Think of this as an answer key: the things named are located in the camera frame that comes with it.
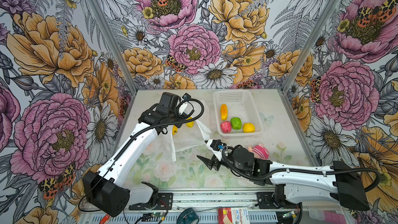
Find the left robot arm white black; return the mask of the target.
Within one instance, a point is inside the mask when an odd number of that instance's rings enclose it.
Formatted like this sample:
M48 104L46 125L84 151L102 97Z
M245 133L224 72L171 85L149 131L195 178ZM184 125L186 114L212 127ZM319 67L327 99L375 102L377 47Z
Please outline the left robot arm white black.
M131 205L154 208L158 202L158 188L142 182L134 189L124 188L127 176L146 147L167 128L198 120L205 112L204 104L189 94L178 96L165 92L160 101L145 110L130 137L96 172L83 177L84 199L111 217L121 214Z

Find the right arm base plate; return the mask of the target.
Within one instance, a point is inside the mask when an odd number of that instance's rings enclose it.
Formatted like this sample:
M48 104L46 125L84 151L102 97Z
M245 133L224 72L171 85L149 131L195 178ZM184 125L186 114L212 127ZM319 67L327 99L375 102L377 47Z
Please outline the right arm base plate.
M298 204L289 202L284 195L274 192L257 192L257 204L259 209L297 209Z

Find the translucent white plastic bag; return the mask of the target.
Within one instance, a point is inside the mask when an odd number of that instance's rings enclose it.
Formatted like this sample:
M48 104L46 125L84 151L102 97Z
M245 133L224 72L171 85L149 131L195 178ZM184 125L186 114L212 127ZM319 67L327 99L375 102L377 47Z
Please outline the translucent white plastic bag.
M183 124L177 129L176 134L172 134L172 127L167 127L167 134L158 136L161 151L172 162L176 162L178 152L204 145L204 141L211 138L209 107L205 101L200 100L200 102L203 104L204 113L193 122L193 127Z

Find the teal tape roll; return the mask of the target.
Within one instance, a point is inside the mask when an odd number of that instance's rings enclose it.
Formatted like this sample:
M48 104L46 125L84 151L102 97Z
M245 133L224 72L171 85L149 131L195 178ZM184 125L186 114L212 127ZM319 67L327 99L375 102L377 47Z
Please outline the teal tape roll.
M185 209L177 218L176 224L198 224L200 221L193 208Z

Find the green toy fruit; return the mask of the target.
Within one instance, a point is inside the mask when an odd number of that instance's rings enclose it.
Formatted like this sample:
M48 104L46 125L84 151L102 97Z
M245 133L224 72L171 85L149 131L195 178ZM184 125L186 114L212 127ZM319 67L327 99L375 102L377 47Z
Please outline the green toy fruit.
M232 117L230 123L233 130L240 130L242 128L242 121L239 117Z

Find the yellow toy fruit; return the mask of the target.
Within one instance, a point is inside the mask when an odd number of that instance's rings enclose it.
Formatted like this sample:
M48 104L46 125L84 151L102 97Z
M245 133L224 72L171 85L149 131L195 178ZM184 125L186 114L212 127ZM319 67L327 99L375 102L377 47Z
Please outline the yellow toy fruit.
M252 123L245 123L243 125L243 132L244 133L254 133L256 131L256 127Z

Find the cartoon boy plush doll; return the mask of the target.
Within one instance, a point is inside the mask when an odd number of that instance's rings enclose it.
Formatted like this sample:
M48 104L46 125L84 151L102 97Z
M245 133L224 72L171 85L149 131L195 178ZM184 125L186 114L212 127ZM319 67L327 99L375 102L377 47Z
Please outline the cartoon boy plush doll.
M269 151L263 146L263 144L259 144L256 146L248 146L248 151L254 154L255 158L268 160L269 159Z

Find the white plastic mesh basket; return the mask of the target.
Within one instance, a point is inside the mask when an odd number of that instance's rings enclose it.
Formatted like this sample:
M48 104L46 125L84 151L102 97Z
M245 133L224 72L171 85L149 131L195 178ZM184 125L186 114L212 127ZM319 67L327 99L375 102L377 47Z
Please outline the white plastic mesh basket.
M260 135L264 131L252 93L245 89L218 90L213 93L213 103L216 115L218 132L221 136L228 138L247 137ZM228 110L227 120L232 117L240 118L242 124L251 123L255 131L245 133L242 129L225 133L221 130L221 106L225 104Z

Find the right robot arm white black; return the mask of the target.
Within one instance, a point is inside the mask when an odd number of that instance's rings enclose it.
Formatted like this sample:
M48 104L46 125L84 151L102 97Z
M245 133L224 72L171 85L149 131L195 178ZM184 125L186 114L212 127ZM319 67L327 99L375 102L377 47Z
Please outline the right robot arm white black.
M276 207L303 202L329 201L356 210L370 209L366 193L373 184L363 186L363 168L350 168L341 161L330 166L290 166L276 161L256 158L254 153L241 145L228 146L221 140L205 142L212 158L198 156L210 170L226 167L234 175L249 180L258 186L272 185L275 188L273 202Z

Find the red handled tool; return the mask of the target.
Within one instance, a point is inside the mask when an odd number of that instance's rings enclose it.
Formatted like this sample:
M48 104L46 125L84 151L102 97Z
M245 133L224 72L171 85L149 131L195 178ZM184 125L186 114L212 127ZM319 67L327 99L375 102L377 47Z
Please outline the red handled tool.
M108 224L109 220L110 220L111 216L110 215L105 215L99 222L99 224Z

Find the red bandage box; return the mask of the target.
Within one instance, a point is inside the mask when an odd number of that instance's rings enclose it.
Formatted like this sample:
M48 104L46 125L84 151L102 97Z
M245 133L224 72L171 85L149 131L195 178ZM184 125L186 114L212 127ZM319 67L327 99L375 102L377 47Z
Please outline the red bandage box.
M218 208L219 224L250 224L247 207Z

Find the orange toy fruit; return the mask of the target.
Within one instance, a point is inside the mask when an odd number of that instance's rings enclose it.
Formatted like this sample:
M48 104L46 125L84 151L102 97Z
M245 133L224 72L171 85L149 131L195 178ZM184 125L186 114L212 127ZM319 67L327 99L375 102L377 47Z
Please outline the orange toy fruit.
M222 121L226 121L228 118L228 107L226 104L222 104L220 107L220 118Z

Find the yellow toy banana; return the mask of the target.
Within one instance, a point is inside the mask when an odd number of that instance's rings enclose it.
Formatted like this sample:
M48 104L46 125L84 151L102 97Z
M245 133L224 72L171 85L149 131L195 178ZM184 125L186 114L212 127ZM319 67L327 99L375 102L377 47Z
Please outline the yellow toy banana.
M174 125L172 128L172 135L177 134L177 132L178 132L178 128Z
M186 123L186 126L187 126L188 128L192 128L192 127L194 126L194 121L191 121L191 122L189 122L189 123Z

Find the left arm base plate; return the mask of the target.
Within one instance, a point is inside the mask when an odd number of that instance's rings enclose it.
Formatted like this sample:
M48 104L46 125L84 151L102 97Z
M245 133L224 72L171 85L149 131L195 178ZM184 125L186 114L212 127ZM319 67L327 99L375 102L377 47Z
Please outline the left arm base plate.
M128 209L131 211L171 210L173 206L173 197L173 193L161 192L152 197L149 202L130 205Z

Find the pink item in clear box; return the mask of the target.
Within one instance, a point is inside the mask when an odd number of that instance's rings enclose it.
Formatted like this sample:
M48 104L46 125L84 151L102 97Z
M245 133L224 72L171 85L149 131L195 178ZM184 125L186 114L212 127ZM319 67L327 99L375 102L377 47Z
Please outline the pink item in clear box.
M347 224L346 218L342 214L338 214L331 211L323 211L316 208L308 210L309 216L312 219L324 221L330 224Z

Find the pink toy fruit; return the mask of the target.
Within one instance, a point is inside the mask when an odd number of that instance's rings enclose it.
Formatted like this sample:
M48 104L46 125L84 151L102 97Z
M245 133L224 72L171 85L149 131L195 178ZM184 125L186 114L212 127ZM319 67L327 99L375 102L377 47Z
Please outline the pink toy fruit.
M223 133L230 133L232 131L232 125L229 121L224 121L220 124L220 129Z

